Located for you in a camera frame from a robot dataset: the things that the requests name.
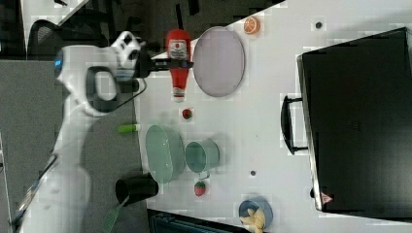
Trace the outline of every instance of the white table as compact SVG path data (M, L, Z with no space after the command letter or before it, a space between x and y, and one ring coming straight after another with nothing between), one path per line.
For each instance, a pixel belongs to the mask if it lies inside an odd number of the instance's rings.
M136 100L137 120L143 126L139 140L145 171L149 171L145 135L150 124L165 124L179 131L185 145L210 137L222 152L221 166L212 170L204 196L194 196L197 175L186 167L179 179L147 200L148 208L239 226L239 204L260 194L269 201L274 214L267 232L410 232L412 225L406 223L316 211L309 196L309 157L304 151L296 156L288 152L282 139L280 112L286 94L299 96L296 58L300 54L412 26L412 1L288 0L257 17L262 22L257 36L243 33L244 20L227 27L238 34L246 54L244 81L236 93L225 98L209 97L190 73L187 101L178 104L171 101L168 72L147 79L147 92ZM321 30L315 29L317 21L324 24ZM303 146L301 105L294 105L295 139ZM179 118L180 110L186 107L194 108L190 123ZM250 176L251 170L257 171L255 177Z
M24 43L27 48L30 28L39 19L61 25L67 18L80 9L88 0L63 0L66 7L53 0L20 0L24 28Z

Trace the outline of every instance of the plate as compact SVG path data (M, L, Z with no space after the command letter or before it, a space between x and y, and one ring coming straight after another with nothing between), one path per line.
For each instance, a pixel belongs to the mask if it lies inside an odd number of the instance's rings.
M244 70L245 53L236 33L212 27L200 36L193 52L193 73L203 92L213 97L233 93Z

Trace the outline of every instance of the mint green bowl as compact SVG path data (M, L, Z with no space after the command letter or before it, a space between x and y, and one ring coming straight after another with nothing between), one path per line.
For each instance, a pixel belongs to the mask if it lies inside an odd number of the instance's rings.
M181 137L164 125L152 125L146 134L149 169L157 183L170 183L185 167L185 150Z

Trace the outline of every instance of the yellow object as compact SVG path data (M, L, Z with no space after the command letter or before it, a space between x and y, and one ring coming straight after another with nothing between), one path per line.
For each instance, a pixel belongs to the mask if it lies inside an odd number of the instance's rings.
M243 223L245 224L255 224L255 218L253 216L247 216L247 217L240 217L240 220L242 220Z
M254 216L255 215L255 211L252 210L252 209L248 209L248 213L249 213L249 216Z
M243 226L249 232L252 232L252 233L257 233L258 232L258 229L255 225L243 225Z
M255 226L257 229L262 229L264 225L264 219L261 219L260 217L255 217Z
M252 209L248 209L248 213L249 216L240 217L240 220L242 220L245 229L252 233L263 233L262 229L265 221L263 210L259 208L255 212Z
M263 222L264 222L264 213L263 210L261 208L257 209L257 211L255 212L254 217L256 218L260 218Z

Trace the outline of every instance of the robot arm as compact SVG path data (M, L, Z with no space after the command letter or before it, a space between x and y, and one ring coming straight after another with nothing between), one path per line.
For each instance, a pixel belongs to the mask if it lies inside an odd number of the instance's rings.
M123 32L108 48L72 46L54 62L55 77L70 91L49 165L30 187L12 222L20 233L80 232L90 196L90 177L81 164L88 129L119 105L119 82L135 74L144 46Z

